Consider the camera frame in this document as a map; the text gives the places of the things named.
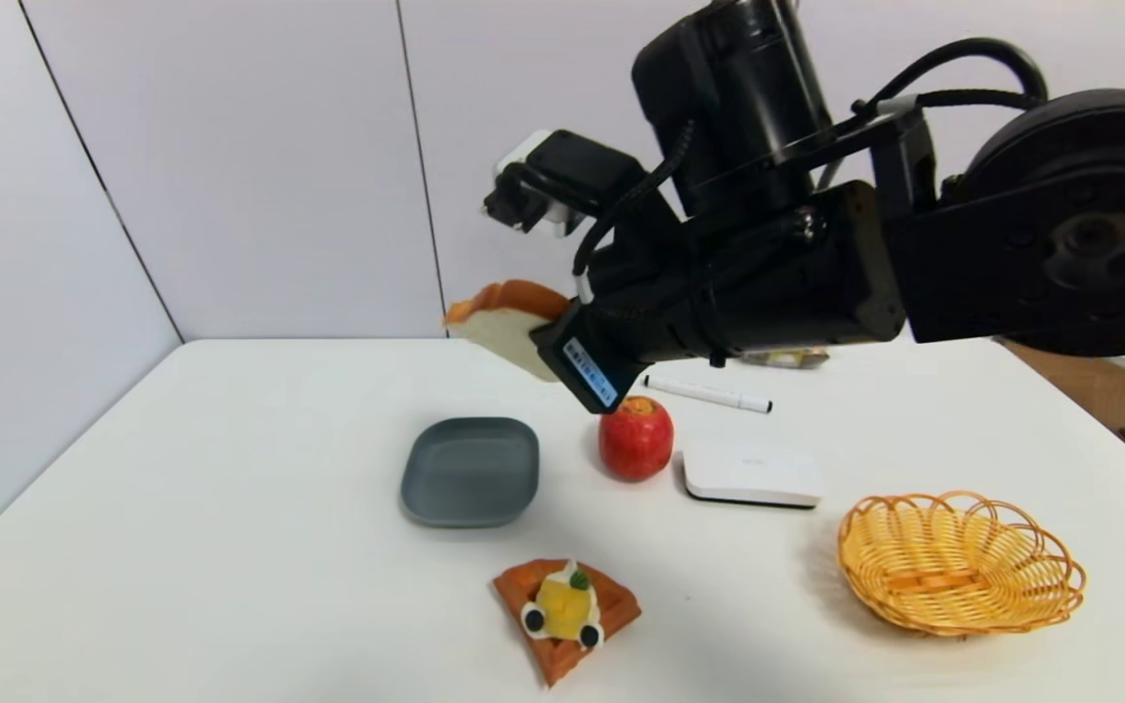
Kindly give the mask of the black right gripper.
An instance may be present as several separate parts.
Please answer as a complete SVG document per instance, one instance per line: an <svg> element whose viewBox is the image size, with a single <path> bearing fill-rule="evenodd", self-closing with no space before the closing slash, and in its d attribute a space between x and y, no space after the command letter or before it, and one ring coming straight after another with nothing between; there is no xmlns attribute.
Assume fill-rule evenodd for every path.
<svg viewBox="0 0 1125 703"><path fill-rule="evenodd" d="M650 366L709 355L693 310L706 279L693 256L593 256L562 317L528 337L586 411L610 414Z"/></svg>

